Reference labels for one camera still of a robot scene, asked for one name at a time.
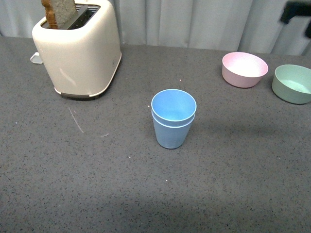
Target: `cup rim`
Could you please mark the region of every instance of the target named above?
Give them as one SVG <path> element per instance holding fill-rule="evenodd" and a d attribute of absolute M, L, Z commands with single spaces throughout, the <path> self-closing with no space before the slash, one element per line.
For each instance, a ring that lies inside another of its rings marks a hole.
<path fill-rule="evenodd" d="M 193 113 L 192 113 L 189 117 L 187 117 L 187 118 L 185 118 L 185 119 L 181 119 L 181 120 L 170 120 L 170 119 L 167 119 L 167 118 L 164 118 L 164 117 L 160 116 L 159 114 L 157 114 L 157 113 L 155 112 L 154 107 L 153 107 L 153 101 L 154 101 L 155 97 L 156 97 L 158 94 L 160 94 L 161 92 L 172 91 L 172 90 L 173 90 L 173 91 L 181 91 L 181 92 L 184 92 L 184 93 L 186 93 L 187 95 L 189 95 L 189 96 L 193 99 L 195 107 L 194 107 Z M 197 104 L 196 104 L 196 101 L 195 101 L 194 97 L 193 97 L 192 95 L 190 95 L 188 92 L 183 91 L 183 90 L 179 90 L 179 89 L 165 89 L 165 90 L 159 91 L 158 93 L 155 94 L 155 96 L 153 96 L 153 98 L 152 98 L 152 100 L 151 100 L 151 109 L 152 109 L 152 113 L 156 114 L 157 117 L 159 117 L 159 118 L 161 118 L 161 119 L 163 119 L 163 120 L 170 121 L 170 122 L 180 122 L 180 121 L 184 121 L 184 120 L 187 120 L 187 119 L 191 118 L 191 117 L 195 114 L 196 108 L 197 108 Z"/>
<path fill-rule="evenodd" d="M 191 124 L 191 123 L 193 122 L 194 118 L 195 118 L 195 114 L 194 114 L 192 120 L 189 121 L 189 122 L 187 122 L 187 123 L 184 124 L 184 125 L 181 125 L 181 126 L 170 126 L 170 125 L 165 125 L 165 124 L 159 122 L 159 121 L 153 116 L 153 120 L 155 120 L 157 123 L 159 123 L 160 125 L 162 125 L 162 126 L 164 126 L 164 127 L 171 128 L 171 129 L 183 128 L 183 127 L 185 127 L 185 126 Z"/>

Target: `green bowl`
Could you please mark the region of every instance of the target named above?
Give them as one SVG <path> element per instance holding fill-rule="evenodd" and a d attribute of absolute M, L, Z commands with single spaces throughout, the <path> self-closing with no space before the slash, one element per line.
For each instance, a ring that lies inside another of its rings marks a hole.
<path fill-rule="evenodd" d="M 311 69 L 282 65 L 276 68 L 272 81 L 274 93 L 281 99 L 296 104 L 311 101 Z"/>

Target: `scratch mark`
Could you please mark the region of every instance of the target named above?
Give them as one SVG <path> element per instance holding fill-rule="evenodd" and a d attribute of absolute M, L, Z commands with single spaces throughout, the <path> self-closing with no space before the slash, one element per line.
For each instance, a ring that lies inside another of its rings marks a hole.
<path fill-rule="evenodd" d="M 70 108 L 68 108 L 68 109 L 69 109 L 69 111 L 70 111 L 70 113 L 71 113 L 71 115 L 72 115 L 72 117 L 73 117 L 73 119 L 74 119 L 74 122 L 76 122 L 77 126 L 79 127 L 79 130 L 81 130 L 81 132 L 84 133 L 83 130 L 81 129 L 80 125 L 78 124 L 76 118 L 74 118 L 74 115 L 72 114 L 71 109 L 70 109 Z"/>
<path fill-rule="evenodd" d="M 105 134 L 105 135 L 101 135 L 101 137 L 106 137 L 106 136 L 108 136 L 109 135 L 109 133 L 107 133 L 107 134 Z"/>

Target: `plastic cup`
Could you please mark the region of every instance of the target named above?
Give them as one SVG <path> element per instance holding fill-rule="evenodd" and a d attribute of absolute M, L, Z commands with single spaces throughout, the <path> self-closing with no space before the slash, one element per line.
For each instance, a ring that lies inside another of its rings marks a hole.
<path fill-rule="evenodd" d="M 195 99 L 185 91 L 168 89 L 153 97 L 151 108 L 158 143 L 167 149 L 181 146 L 195 117 Z"/>

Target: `bowl rim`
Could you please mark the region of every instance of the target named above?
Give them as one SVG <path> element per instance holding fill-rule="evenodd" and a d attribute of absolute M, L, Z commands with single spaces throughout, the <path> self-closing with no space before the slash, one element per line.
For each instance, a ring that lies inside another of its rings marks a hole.
<path fill-rule="evenodd" d="M 235 53 L 242 53 L 242 54 L 246 54 L 246 55 L 249 55 L 249 56 L 251 56 L 251 57 L 256 58 L 257 60 L 259 60 L 260 62 L 262 62 L 262 63 L 264 64 L 266 71 L 265 71 L 262 75 L 260 75 L 260 76 L 244 76 L 244 75 L 238 74 L 238 73 L 236 73 L 236 72 L 233 72 L 233 71 L 232 71 L 231 69 L 229 69 L 229 68 L 227 67 L 227 65 L 224 63 L 224 59 L 225 59 L 225 57 L 227 57 L 227 56 L 229 56 L 229 55 L 232 55 L 232 54 L 235 54 Z M 266 74 L 268 73 L 268 71 L 269 71 L 269 66 L 268 66 L 268 64 L 267 64 L 263 59 L 261 59 L 260 57 L 258 57 L 258 56 L 256 56 L 256 55 L 253 55 L 253 54 L 251 54 L 251 53 L 248 53 L 248 52 L 239 52 L 239 51 L 236 51 L 236 52 L 227 53 L 225 56 L 223 56 L 223 58 L 222 58 L 222 63 L 223 63 L 223 66 L 224 66 L 227 70 L 229 70 L 230 72 L 232 72 L 233 74 L 236 74 L 236 75 L 239 75 L 239 76 L 245 77 L 245 78 L 260 78 L 260 77 L 263 77 L 264 75 L 266 75 Z"/>
<path fill-rule="evenodd" d="M 291 89 L 291 90 L 293 90 L 293 91 L 302 93 L 302 94 L 311 95 L 311 91 L 309 91 L 309 92 L 303 92 L 303 91 L 295 90 L 294 88 L 291 88 L 290 86 L 288 86 L 288 85 L 286 85 L 284 82 L 282 82 L 282 80 L 278 78 L 278 76 L 277 76 L 277 74 L 276 74 L 276 71 L 277 71 L 279 68 L 283 68 L 283 67 L 303 68 L 303 69 L 310 70 L 310 72 L 311 72 L 311 69 L 306 68 L 306 67 L 303 67 L 303 66 L 300 66 L 300 65 L 283 64 L 283 65 L 278 66 L 278 67 L 275 69 L 275 71 L 274 71 L 274 77 L 277 78 L 277 80 L 278 80 L 280 83 L 282 83 L 284 86 L 286 86 L 287 88 L 289 88 L 289 89 Z"/>

